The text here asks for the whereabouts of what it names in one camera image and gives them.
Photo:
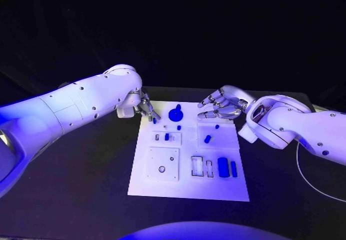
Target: white platform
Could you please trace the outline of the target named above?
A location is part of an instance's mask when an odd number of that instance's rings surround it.
[[[199,119],[197,113],[213,108],[207,106],[200,109],[196,102],[151,101],[151,104],[161,120],[152,124],[148,117],[141,117],[126,194],[248,202],[233,121],[219,118]],[[168,111],[177,104],[181,106],[183,119],[173,122]],[[212,136],[207,144],[206,135]],[[191,156],[201,157],[203,176],[191,176]],[[227,159],[230,177],[226,178],[219,177],[220,157]],[[212,161],[213,177],[206,174],[206,161]],[[230,161],[235,161],[237,177],[232,177]]]

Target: white cable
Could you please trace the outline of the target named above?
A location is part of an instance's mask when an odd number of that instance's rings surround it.
[[[346,200],[343,200],[343,199],[340,199],[340,198],[337,198],[337,197],[333,197],[333,196],[327,195],[324,192],[321,192],[321,191],[312,186],[312,184],[308,182],[308,180],[305,179],[304,174],[302,174],[302,172],[301,172],[301,167],[299,167],[298,150],[299,150],[299,143],[297,143],[295,158],[297,158],[297,169],[298,169],[298,172],[299,172],[301,177],[304,178],[304,181],[307,182],[307,184],[310,185],[310,187],[311,187],[320,194],[323,194],[324,196],[330,197],[331,199],[338,200],[338,201],[341,201],[341,202],[346,203]]]

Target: blue object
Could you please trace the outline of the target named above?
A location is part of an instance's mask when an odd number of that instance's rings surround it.
[[[207,144],[209,141],[210,141],[210,139],[212,139],[212,136],[210,136],[210,135],[206,135],[203,142]]]
[[[183,112],[180,104],[175,105],[175,108],[168,111],[167,117],[170,121],[178,122],[183,119]]]
[[[217,175],[220,178],[229,177],[229,161],[224,157],[217,159]]]
[[[232,177],[236,178],[237,174],[236,174],[236,162],[230,161],[230,169],[232,169]]]

